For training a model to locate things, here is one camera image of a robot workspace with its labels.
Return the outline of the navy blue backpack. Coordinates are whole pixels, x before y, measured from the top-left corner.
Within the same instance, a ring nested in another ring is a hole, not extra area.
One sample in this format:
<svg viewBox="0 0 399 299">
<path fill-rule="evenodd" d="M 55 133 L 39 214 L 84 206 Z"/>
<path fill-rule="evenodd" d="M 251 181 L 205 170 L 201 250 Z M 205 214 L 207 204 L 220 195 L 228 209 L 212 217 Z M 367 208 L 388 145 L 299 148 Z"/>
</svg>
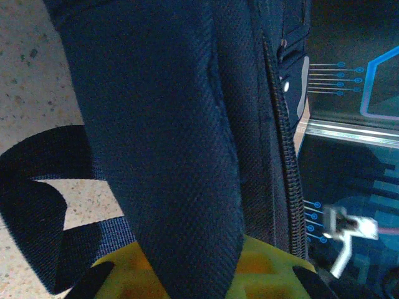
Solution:
<svg viewBox="0 0 399 299">
<path fill-rule="evenodd" d="M 131 241 L 172 299 L 223 299 L 246 235 L 307 257 L 311 0 L 42 2 L 84 122 L 0 155 L 0 215 L 48 292 Z"/>
</svg>

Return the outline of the aluminium frame post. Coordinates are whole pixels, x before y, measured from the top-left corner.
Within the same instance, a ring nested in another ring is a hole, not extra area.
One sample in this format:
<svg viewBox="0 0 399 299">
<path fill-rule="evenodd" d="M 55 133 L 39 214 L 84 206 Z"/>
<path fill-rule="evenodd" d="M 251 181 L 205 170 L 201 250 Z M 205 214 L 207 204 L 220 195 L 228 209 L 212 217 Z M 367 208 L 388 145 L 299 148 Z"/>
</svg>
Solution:
<svg viewBox="0 0 399 299">
<path fill-rule="evenodd" d="M 399 150 L 399 131 L 395 130 L 310 119 L 305 134 Z"/>
</svg>

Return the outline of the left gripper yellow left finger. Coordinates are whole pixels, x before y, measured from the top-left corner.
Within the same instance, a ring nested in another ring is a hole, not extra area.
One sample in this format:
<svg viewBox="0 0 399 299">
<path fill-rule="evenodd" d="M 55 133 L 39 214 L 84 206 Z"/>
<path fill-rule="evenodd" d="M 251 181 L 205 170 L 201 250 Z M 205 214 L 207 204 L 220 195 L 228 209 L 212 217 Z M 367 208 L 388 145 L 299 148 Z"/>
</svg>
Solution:
<svg viewBox="0 0 399 299">
<path fill-rule="evenodd" d="M 64 299 L 170 299 L 138 242 L 97 260 Z"/>
</svg>

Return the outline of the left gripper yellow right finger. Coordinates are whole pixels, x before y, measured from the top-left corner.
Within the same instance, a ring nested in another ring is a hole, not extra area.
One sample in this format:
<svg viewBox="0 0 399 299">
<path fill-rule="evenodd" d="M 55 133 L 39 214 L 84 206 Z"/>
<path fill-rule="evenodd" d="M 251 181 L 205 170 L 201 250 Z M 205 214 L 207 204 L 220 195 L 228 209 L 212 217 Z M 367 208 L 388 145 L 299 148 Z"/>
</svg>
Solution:
<svg viewBox="0 0 399 299">
<path fill-rule="evenodd" d="M 247 235 L 225 299 L 339 298 L 311 263 Z"/>
</svg>

